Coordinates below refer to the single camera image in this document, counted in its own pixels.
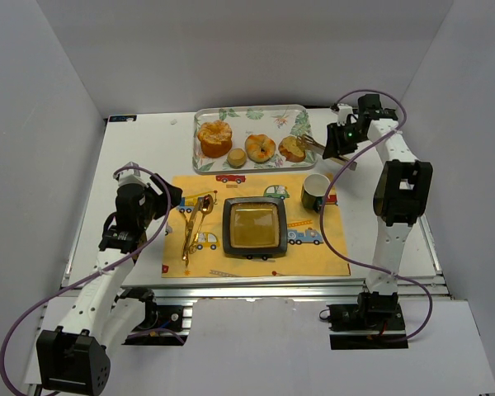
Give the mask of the silver metal tongs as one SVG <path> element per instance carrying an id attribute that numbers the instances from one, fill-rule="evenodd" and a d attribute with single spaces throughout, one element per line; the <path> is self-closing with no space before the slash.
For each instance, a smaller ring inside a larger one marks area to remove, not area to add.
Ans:
<path id="1" fill-rule="evenodd" d="M 322 157 L 325 147 L 314 140 L 314 138 L 308 134 L 302 134 L 297 137 L 298 141 L 304 146 L 305 149 L 313 151 L 318 156 Z M 351 162 L 349 158 L 338 156 L 338 157 L 330 157 L 329 160 L 338 163 L 339 165 L 349 165 L 349 169 L 355 171 L 357 168 L 356 162 Z"/>

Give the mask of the sliced bread piece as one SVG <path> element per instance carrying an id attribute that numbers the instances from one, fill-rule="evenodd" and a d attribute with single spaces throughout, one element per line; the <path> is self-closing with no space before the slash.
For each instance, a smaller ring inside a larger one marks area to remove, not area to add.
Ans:
<path id="1" fill-rule="evenodd" d="M 293 135 L 283 138 L 278 146 L 278 150 L 289 162 L 300 163 L 306 158 L 304 144 L 300 139 Z"/>

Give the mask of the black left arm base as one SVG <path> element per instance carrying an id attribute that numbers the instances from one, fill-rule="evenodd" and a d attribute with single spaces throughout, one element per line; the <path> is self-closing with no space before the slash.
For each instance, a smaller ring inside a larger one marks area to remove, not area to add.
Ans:
<path id="1" fill-rule="evenodd" d="M 187 335 L 182 335 L 182 305 L 158 304 L 154 292 L 143 287 L 123 291 L 115 297 L 114 303 L 122 299 L 136 299 L 145 304 L 144 320 L 132 330 L 132 333 L 144 332 L 144 335 L 127 337 L 125 345 L 181 347 L 186 341 Z"/>

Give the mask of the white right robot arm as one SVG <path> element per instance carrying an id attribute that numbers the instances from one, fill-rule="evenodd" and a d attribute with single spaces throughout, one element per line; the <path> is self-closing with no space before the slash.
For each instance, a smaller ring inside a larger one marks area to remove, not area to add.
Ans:
<path id="1" fill-rule="evenodd" d="M 327 125 L 324 159 L 342 159 L 350 166 L 366 151 L 375 149 L 383 164 L 373 195 L 378 234 L 370 270 L 365 278 L 365 299 L 393 299 L 401 279 L 399 268 L 406 240 L 413 225 L 423 216 L 429 195 L 433 167 L 413 154 L 401 127 L 407 112 L 398 117 L 395 109 L 384 108 L 380 98 L 393 99 L 386 92 L 360 89 L 357 113 L 345 108 L 342 100 L 332 106 L 337 121 Z"/>

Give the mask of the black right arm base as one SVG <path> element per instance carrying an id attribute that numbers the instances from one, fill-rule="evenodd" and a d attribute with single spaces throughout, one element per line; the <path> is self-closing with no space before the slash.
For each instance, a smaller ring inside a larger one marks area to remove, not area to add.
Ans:
<path id="1" fill-rule="evenodd" d="M 396 293 L 361 292 L 354 304 L 330 304 L 318 317 L 329 325 L 330 347 L 334 351 L 408 348 Z"/>

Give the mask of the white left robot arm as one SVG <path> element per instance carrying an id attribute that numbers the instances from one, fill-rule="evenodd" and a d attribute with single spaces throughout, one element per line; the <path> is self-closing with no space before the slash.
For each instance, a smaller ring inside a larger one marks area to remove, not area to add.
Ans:
<path id="1" fill-rule="evenodd" d="M 101 394 L 111 355 L 150 319 L 153 293 L 121 286 L 148 242 L 149 225 L 180 205 L 182 189 L 157 174 L 143 181 L 139 171 L 123 171 L 115 179 L 115 211 L 103 225 L 92 278 L 56 328 L 42 331 L 36 341 L 41 385 L 47 390 Z"/>

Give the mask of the twisted orange-white bread roll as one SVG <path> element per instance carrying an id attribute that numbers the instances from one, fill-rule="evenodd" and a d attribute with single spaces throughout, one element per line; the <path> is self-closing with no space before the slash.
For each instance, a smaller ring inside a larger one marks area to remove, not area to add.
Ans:
<path id="1" fill-rule="evenodd" d="M 245 151 L 255 163 L 265 163 L 275 154 L 276 144 L 265 134 L 250 134 L 245 140 Z"/>

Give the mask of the gold knife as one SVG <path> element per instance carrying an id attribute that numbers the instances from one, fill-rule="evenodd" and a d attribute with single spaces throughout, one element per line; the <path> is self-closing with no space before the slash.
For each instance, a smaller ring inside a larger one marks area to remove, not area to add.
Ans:
<path id="1" fill-rule="evenodd" d="M 208 214 L 209 207 L 212 205 L 212 199 L 210 200 L 208 196 L 201 196 L 197 199 L 189 217 L 185 217 L 185 238 L 181 258 L 186 266 L 189 266 L 191 251 L 193 250 L 193 245 L 197 242 L 203 219 Z"/>

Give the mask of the white leaf-pattern tray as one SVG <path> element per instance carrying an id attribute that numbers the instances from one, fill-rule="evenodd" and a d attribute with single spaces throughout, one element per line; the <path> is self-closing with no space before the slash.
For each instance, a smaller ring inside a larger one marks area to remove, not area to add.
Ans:
<path id="1" fill-rule="evenodd" d="M 305 160 L 294 163 L 279 152 L 264 163 L 255 163 L 251 159 L 240 168 L 234 168 L 227 157 L 210 158 L 203 153 L 197 133 L 206 122 L 222 120 L 232 129 L 232 147 L 242 149 L 245 140 L 251 134 L 264 134 L 276 144 L 289 137 L 312 134 L 309 113 L 301 105 L 274 106 L 234 106 L 202 109 L 193 118 L 192 167 L 199 174 L 219 174 L 226 172 L 279 172 L 289 170 L 309 170 L 317 162 L 316 154 L 305 151 Z"/>

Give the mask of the gold spoon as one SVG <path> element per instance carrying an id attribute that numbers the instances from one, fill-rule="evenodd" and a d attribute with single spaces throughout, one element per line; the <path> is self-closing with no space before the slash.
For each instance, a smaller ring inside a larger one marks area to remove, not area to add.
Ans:
<path id="1" fill-rule="evenodd" d="M 190 253 L 193 253 L 196 250 L 196 244 L 198 241 L 198 236 L 200 233 L 201 226 L 203 224 L 204 218 L 206 215 L 209 215 L 214 208 L 215 200 L 211 194 L 207 194 L 200 198 L 200 210 L 196 215 L 195 226 L 192 233 L 192 244 L 190 247 Z"/>

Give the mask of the gold fork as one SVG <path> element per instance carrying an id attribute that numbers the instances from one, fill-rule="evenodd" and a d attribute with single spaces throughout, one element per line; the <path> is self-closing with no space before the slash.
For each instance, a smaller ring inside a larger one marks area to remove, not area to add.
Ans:
<path id="1" fill-rule="evenodd" d="M 186 227 L 185 227 L 185 237 L 184 243 L 182 247 L 182 260 L 185 262 L 185 265 L 189 265 L 189 255 L 190 255 L 190 247 L 192 244 L 192 233 L 195 226 L 196 215 L 200 210 L 200 198 L 197 199 L 196 204 L 190 213 L 190 217 L 186 219 Z"/>

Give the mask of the large orange bundt cake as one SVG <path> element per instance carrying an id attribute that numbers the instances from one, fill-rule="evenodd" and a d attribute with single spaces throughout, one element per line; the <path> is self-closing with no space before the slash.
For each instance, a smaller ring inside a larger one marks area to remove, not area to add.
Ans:
<path id="1" fill-rule="evenodd" d="M 233 131 L 228 123 L 222 120 L 205 122 L 197 133 L 203 154 L 208 158 L 219 158 L 232 148 Z"/>

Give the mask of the small round bun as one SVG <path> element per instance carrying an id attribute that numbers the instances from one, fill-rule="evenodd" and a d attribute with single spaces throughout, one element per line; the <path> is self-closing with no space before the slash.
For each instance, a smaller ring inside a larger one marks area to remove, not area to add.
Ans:
<path id="1" fill-rule="evenodd" d="M 234 148 L 229 151 L 227 163 L 232 168 L 241 168 L 247 161 L 247 155 L 241 148 Z"/>

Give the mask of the black square plate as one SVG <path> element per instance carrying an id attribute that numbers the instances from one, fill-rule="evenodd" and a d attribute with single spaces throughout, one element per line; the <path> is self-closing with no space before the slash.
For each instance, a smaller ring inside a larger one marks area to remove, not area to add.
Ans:
<path id="1" fill-rule="evenodd" d="M 263 261 L 284 256 L 288 244 L 284 201 L 264 196 L 226 199 L 222 239 L 228 256 Z"/>

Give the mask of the yellow vehicle-print placemat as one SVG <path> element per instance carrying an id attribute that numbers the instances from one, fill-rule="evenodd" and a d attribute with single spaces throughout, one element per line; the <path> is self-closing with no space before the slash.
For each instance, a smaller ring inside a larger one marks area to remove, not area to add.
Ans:
<path id="1" fill-rule="evenodd" d="M 215 176 L 175 176 L 172 183 L 183 190 L 176 214 L 170 214 L 169 231 L 164 239 L 164 278 L 262 277 L 262 276 L 349 276 L 349 265 L 335 256 L 323 240 L 340 253 L 346 253 L 341 212 L 337 195 L 330 191 L 324 217 L 306 210 L 301 203 L 303 173 L 277 173 Z M 182 260 L 186 221 L 198 198 L 211 195 L 214 210 L 204 221 L 196 221 L 199 230 L 189 261 Z M 287 218 L 288 249 L 278 258 L 237 258 L 224 253 L 222 213 L 228 198 L 264 196 L 284 201 Z"/>

